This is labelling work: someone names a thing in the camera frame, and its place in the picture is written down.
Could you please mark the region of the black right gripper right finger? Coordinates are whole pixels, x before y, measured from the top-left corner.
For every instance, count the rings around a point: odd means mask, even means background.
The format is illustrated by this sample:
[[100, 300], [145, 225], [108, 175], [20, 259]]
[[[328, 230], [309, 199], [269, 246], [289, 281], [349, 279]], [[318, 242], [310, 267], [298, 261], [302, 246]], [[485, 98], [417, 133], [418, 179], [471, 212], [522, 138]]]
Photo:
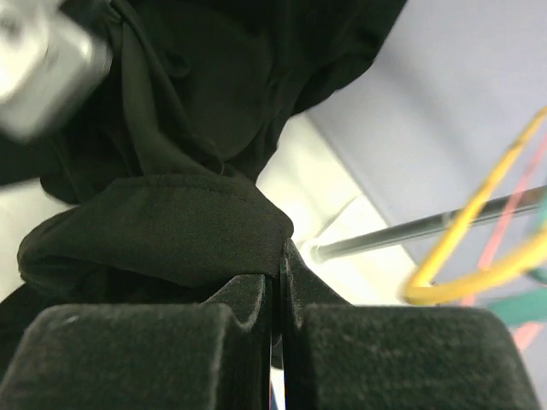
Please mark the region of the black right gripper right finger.
[[358, 307], [285, 246], [283, 367], [290, 409], [537, 409], [512, 337], [492, 313]]

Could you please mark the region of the black polo shirt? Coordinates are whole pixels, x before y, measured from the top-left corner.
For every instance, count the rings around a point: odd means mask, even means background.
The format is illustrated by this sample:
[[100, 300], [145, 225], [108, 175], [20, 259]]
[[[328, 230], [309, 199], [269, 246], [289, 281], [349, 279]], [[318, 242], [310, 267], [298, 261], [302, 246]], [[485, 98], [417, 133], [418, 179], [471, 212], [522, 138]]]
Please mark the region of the black polo shirt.
[[58, 132], [1, 142], [3, 185], [69, 210], [34, 228], [1, 305], [1, 366], [61, 304], [202, 302], [275, 276], [291, 220], [256, 188], [286, 122], [373, 64], [402, 1], [113, 1], [109, 76]]

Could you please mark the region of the yellow clothes hanger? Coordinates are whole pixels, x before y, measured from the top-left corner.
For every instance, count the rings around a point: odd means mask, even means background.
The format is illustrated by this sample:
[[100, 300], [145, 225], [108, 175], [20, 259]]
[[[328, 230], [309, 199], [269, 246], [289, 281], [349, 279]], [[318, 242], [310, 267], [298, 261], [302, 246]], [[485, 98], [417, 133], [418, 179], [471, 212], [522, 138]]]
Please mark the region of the yellow clothes hanger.
[[[546, 143], [546, 109], [540, 108], [505, 147], [492, 169], [459, 207], [447, 231], [423, 240], [425, 250], [413, 270], [402, 280], [398, 298], [414, 306], [460, 304], [466, 296], [479, 295], [506, 284], [546, 262], [546, 230], [538, 229], [510, 251], [497, 256], [487, 268], [477, 263], [497, 220], [471, 226], [490, 200], [510, 196], [536, 148]], [[546, 183], [546, 156], [526, 189]]]

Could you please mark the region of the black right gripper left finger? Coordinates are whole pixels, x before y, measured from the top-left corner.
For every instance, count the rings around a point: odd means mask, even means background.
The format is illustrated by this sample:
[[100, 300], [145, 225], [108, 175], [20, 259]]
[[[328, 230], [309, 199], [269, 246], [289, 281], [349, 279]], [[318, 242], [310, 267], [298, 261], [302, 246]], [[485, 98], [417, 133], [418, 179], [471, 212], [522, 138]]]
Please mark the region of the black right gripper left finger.
[[26, 328], [4, 409], [266, 409], [272, 285], [238, 276], [202, 304], [60, 305]]

